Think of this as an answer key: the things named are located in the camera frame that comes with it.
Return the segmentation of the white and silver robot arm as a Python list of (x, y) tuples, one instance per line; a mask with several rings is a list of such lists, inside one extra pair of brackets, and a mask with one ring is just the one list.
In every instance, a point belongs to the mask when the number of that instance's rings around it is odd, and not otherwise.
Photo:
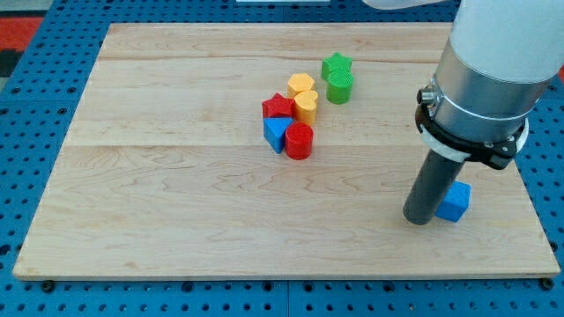
[(563, 64), (561, 0), (463, 0), (437, 69), (417, 93), (424, 167), (505, 168)]

